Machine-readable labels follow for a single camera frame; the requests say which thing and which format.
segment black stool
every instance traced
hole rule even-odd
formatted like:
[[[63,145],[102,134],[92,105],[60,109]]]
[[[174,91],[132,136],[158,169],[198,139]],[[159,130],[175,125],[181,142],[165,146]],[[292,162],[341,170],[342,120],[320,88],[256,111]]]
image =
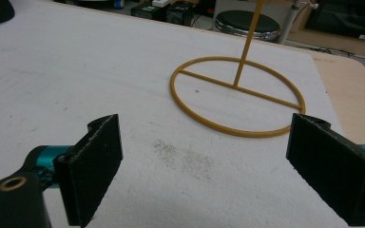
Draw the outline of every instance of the black stool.
[[[244,10],[229,10],[216,16],[215,27],[221,32],[247,37],[254,12]],[[259,15],[253,39],[275,41],[279,36],[279,24],[274,19]]]

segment wooden table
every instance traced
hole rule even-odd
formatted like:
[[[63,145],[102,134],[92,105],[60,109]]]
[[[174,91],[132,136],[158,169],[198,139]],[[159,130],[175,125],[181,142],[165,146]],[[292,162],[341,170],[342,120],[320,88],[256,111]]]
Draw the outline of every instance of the wooden table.
[[[76,143],[88,122],[118,113],[125,159],[90,227],[347,227],[285,160],[287,134],[225,135],[173,102],[176,67],[202,56],[240,56],[243,39],[50,2],[11,3],[15,17],[0,24],[0,179],[33,147]],[[365,143],[363,65],[263,42],[254,42],[249,58],[287,75],[304,93],[308,114]],[[229,65],[199,70],[235,75]],[[205,113],[209,103],[241,99],[193,85],[179,91]],[[230,108],[238,101],[207,113],[232,111],[226,117],[248,124],[252,117],[240,115],[262,106]],[[64,227],[59,191],[47,190],[45,199],[53,227]]]

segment floor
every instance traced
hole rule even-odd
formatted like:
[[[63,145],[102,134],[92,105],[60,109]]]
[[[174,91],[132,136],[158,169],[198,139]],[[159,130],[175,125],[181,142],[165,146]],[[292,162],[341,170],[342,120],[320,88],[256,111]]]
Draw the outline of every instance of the floor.
[[[75,5],[74,1],[67,0],[68,4]],[[133,7],[136,7],[139,4],[139,2],[131,1],[131,0],[125,0],[125,6],[123,9],[115,9],[113,6],[112,1],[106,1],[106,2],[78,2],[76,5],[79,5],[80,7],[90,8],[90,9],[96,9],[96,10],[105,10],[110,11],[114,13],[120,13],[124,15],[130,15],[131,9]],[[198,28],[198,29],[208,29],[208,30],[215,30],[216,28],[213,28],[213,18],[202,16],[199,14],[195,14],[192,20],[192,27]],[[361,64],[365,66],[365,56],[358,56],[354,55],[353,53],[349,53],[346,51],[341,50],[335,50],[335,49],[328,49],[324,47],[310,47],[304,44],[299,43],[293,43],[293,42],[286,42],[285,45],[287,46],[293,46],[298,48],[309,48],[315,51],[330,53],[334,55],[340,55],[347,58],[352,58],[357,61],[359,61]]]

